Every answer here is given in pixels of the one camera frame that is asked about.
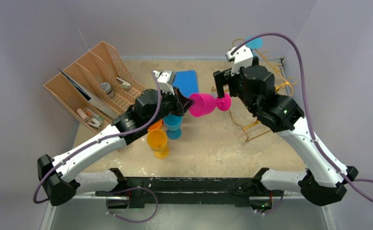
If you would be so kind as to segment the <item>yellow wine glass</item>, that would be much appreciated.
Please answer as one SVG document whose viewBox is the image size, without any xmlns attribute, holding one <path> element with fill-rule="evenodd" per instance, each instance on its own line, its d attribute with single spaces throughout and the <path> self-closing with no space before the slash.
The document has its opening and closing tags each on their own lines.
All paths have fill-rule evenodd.
<svg viewBox="0 0 373 230">
<path fill-rule="evenodd" d="M 147 144 L 158 159 L 164 159 L 169 155 L 167 134 L 160 129 L 152 130 L 147 135 Z"/>
</svg>

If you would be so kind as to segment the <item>teal wine glass front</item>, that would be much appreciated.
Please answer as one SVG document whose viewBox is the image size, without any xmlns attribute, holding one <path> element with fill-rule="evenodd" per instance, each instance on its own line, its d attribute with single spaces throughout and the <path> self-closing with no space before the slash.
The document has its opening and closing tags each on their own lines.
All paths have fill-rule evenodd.
<svg viewBox="0 0 373 230">
<path fill-rule="evenodd" d="M 176 140 L 181 137 L 182 120 L 182 116 L 175 115 L 168 115 L 167 117 L 163 118 L 163 123 L 167 129 L 166 134 L 169 139 Z"/>
</svg>

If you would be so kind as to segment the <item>teal wine glass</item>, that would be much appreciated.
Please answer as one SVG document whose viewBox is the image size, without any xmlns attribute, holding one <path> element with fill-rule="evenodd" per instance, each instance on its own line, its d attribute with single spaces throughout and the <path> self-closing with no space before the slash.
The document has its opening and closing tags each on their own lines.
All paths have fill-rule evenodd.
<svg viewBox="0 0 373 230">
<path fill-rule="evenodd" d="M 163 123 L 167 129 L 166 134 L 169 139 L 176 140 L 181 137 L 182 120 L 182 116 L 175 115 L 168 115 L 167 117 L 163 118 Z"/>
<path fill-rule="evenodd" d="M 256 51 L 255 50 L 261 48 L 262 45 L 263 45 L 262 38 L 256 38 L 256 39 L 254 39 L 250 42 L 247 42 L 245 44 L 245 46 L 251 50 L 254 57 L 256 56 Z"/>
</svg>

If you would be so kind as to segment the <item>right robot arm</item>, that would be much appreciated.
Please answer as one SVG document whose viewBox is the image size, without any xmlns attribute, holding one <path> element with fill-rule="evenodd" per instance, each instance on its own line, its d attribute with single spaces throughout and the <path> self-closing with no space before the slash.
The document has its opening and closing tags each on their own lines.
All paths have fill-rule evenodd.
<svg viewBox="0 0 373 230">
<path fill-rule="evenodd" d="M 301 172 L 260 169 L 252 179 L 256 194 L 263 195 L 271 190 L 295 192 L 317 206 L 343 199 L 347 192 L 345 184 L 356 178 L 358 170 L 341 163 L 317 141 L 298 103 L 276 92 L 273 73 L 264 66 L 254 65 L 242 67 L 237 74 L 230 69 L 216 71 L 213 77 L 220 98 L 226 96 L 224 87 L 227 86 L 229 95 L 239 98 L 247 110 L 283 138 L 306 165 Z"/>
</svg>

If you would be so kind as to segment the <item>magenta wine glass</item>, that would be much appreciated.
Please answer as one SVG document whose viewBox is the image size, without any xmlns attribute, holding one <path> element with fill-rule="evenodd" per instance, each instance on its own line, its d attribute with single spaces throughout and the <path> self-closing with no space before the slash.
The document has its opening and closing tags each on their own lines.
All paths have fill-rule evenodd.
<svg viewBox="0 0 373 230">
<path fill-rule="evenodd" d="M 227 93 L 223 98 L 215 98 L 208 93 L 193 93 L 189 98 L 194 101 L 194 104 L 189 108 L 189 112 L 194 117 L 208 115 L 216 108 L 220 111 L 227 111 L 232 104 L 232 99 Z"/>
</svg>

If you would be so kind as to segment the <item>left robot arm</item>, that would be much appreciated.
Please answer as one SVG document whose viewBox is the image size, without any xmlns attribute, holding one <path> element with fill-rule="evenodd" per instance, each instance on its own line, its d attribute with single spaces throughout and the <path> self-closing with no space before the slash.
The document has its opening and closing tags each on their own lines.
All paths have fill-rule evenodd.
<svg viewBox="0 0 373 230">
<path fill-rule="evenodd" d="M 33 202 L 41 203 L 37 195 L 43 188 L 47 195 L 45 200 L 53 206 L 66 203 L 79 188 L 84 188 L 85 183 L 77 178 L 84 169 L 110 152 L 125 148 L 143 137 L 149 127 L 168 115 L 184 116 L 194 103 L 177 87 L 174 93 L 144 90 L 133 105 L 88 141 L 53 158 L 47 154 L 38 158 L 40 184 L 35 189 Z"/>
</svg>

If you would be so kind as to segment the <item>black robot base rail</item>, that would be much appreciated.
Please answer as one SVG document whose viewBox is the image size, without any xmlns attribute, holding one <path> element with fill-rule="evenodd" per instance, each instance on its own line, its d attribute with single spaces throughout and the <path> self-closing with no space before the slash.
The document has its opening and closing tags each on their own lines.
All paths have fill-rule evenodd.
<svg viewBox="0 0 373 230">
<path fill-rule="evenodd" d="M 130 208 L 146 204 L 234 205 L 269 210 L 281 190 L 267 190 L 256 177 L 125 177 L 120 171 L 119 184 L 96 196 L 128 198 Z"/>
</svg>

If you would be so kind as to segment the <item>orange wine glass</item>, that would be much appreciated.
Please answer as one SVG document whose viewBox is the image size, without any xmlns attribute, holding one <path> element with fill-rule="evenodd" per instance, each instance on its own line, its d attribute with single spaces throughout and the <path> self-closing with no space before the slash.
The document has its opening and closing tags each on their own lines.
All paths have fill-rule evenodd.
<svg viewBox="0 0 373 230">
<path fill-rule="evenodd" d="M 155 122 L 154 124 L 152 124 L 149 128 L 148 128 L 148 133 L 153 131 L 153 130 L 161 130 L 162 129 L 162 126 L 163 126 L 163 120 L 160 119 L 158 120 L 157 122 Z"/>
</svg>

